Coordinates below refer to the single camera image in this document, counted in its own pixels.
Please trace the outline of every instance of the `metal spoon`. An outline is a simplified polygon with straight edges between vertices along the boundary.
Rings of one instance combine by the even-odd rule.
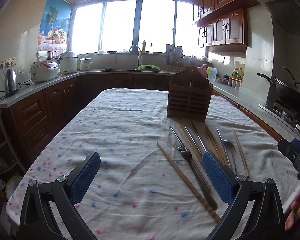
[[[234,164],[234,173],[235,173],[236,175],[238,175],[238,172],[237,172],[237,165],[235,165],[234,154],[233,154],[233,152],[232,152],[232,145],[234,144],[234,142],[231,141],[231,140],[223,140],[223,142],[224,142],[225,144],[229,144],[229,145],[230,145],[230,151],[231,151],[232,160],[233,160],[233,164]]]

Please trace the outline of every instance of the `wooden utensil holder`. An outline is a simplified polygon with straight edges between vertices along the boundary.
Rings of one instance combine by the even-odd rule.
[[[213,85],[189,66],[170,78],[167,117],[205,121]]]

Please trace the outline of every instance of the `window frame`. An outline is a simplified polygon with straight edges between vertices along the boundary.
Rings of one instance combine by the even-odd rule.
[[[72,14],[70,15],[70,22],[69,22],[69,40],[71,41],[72,39],[72,34],[73,34],[73,22],[74,18],[76,15],[76,10],[80,7],[84,7],[87,5],[91,4],[96,4],[96,3],[103,3],[102,7],[102,13],[101,13],[101,24],[99,27],[99,42],[98,42],[98,51],[102,49],[102,34],[103,34],[103,24],[105,20],[105,12],[106,12],[106,6],[108,2],[112,1],[126,1],[126,0],[90,0],[87,2],[82,2],[79,4],[74,5],[74,9],[72,11]],[[133,37],[132,37],[132,44],[131,45],[138,45],[139,43],[139,32],[140,32],[140,21],[141,21],[141,12],[142,12],[142,2],[143,0],[136,0],[136,9],[135,9],[135,16],[134,16],[134,25],[133,25]],[[188,0],[173,0],[175,2],[175,7],[174,7],[174,25],[173,25],[173,38],[172,38],[172,46],[175,46],[176,42],[176,26],[177,26],[177,10],[178,10],[178,1],[179,2],[186,2],[191,4]],[[68,42],[68,51],[71,51],[72,49],[72,42]],[[138,48],[137,47],[132,47],[132,52],[137,53]]]

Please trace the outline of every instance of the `white cloth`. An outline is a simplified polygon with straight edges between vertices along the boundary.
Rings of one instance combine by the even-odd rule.
[[[173,148],[177,140],[170,126],[187,143],[177,122],[166,118],[167,98],[167,92],[155,90],[103,91],[66,125],[32,164],[7,203],[11,219],[19,223],[24,194],[31,179],[45,183],[54,181],[60,174],[68,175],[89,153],[96,151],[101,156],[100,170],[82,202],[75,207],[98,239],[206,238],[215,227],[215,221],[156,145],[159,142],[165,148],[200,190],[189,165]],[[191,128],[189,120],[180,122]],[[206,124],[215,136],[217,126],[224,139],[233,141],[231,127],[235,128],[246,155],[250,180],[264,182],[273,178],[282,204],[287,208],[300,188],[300,181],[291,162],[277,151],[276,141],[221,97],[212,96]],[[203,124],[195,122],[195,125],[203,135]],[[244,174],[237,148],[233,151],[238,171]],[[220,200],[214,188],[211,193],[218,203],[217,214],[222,216],[228,204]],[[61,232],[70,238],[54,204],[52,210]],[[243,230],[248,216],[246,212],[236,236]]]

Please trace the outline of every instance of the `faucet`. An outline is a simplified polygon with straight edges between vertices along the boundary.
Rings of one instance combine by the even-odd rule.
[[[138,66],[140,66],[140,65],[142,65],[141,49],[140,49],[140,47],[139,47],[138,45],[132,45],[132,46],[130,47],[131,51],[132,51],[132,47],[133,47],[133,46],[136,46],[136,47],[139,48]]]

